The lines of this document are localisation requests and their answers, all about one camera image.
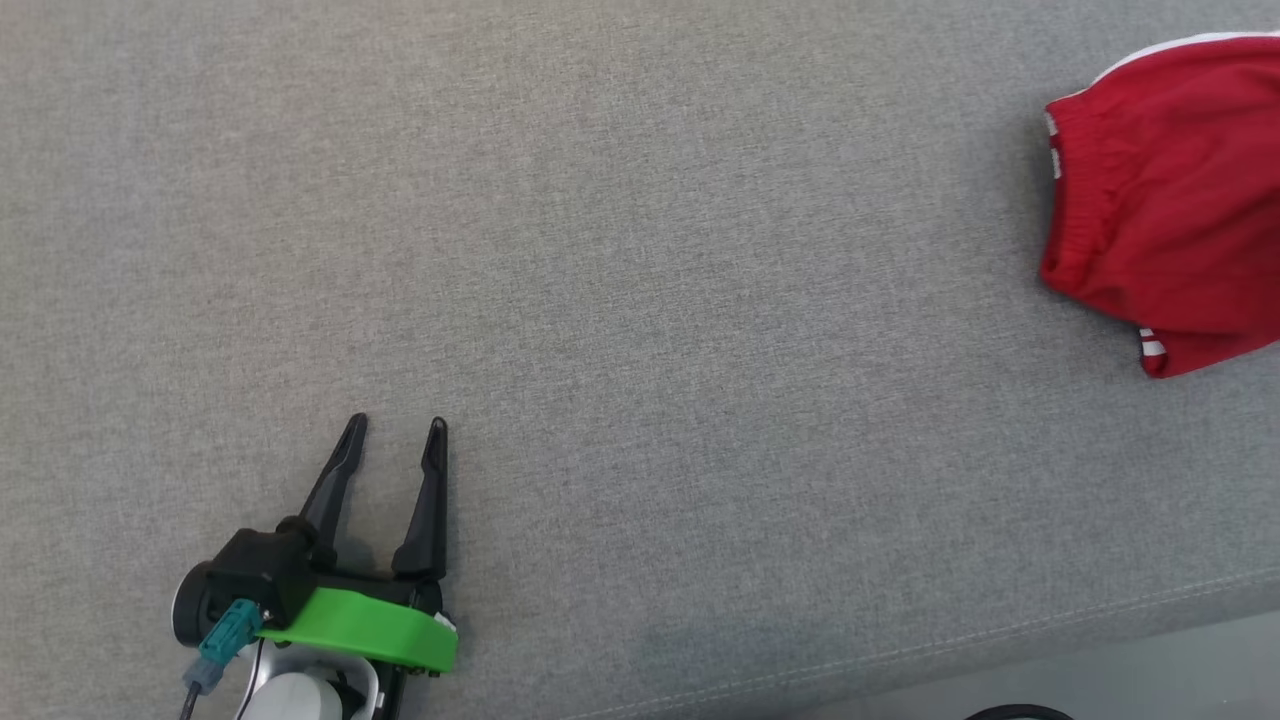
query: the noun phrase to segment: cable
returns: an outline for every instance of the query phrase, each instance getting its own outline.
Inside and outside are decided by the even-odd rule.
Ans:
[[[196,710],[196,698],[200,697],[200,683],[192,683],[187,692],[187,702],[182,703],[182,712],[178,720],[191,720],[191,714]]]
[[[182,674],[182,682],[187,685],[187,702],[182,703],[178,720],[191,720],[196,698],[218,687],[227,664],[253,642],[261,629],[262,611],[250,600],[238,598],[223,612],[214,629],[200,642],[200,657]]]

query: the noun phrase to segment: black wire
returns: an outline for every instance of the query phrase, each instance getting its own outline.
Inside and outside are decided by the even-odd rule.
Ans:
[[[178,720],[191,720],[191,714],[196,710],[196,698],[200,697],[200,683],[192,683],[187,692],[187,702],[182,703],[182,714]]]

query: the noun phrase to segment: gray sofa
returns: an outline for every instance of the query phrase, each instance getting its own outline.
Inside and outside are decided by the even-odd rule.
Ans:
[[[452,428],[406,719],[785,716],[1280,607],[1280,350],[1149,380],[1036,278],[1042,106],[1274,0],[0,10],[4,717],[177,714],[174,587],[357,410],[365,566]]]

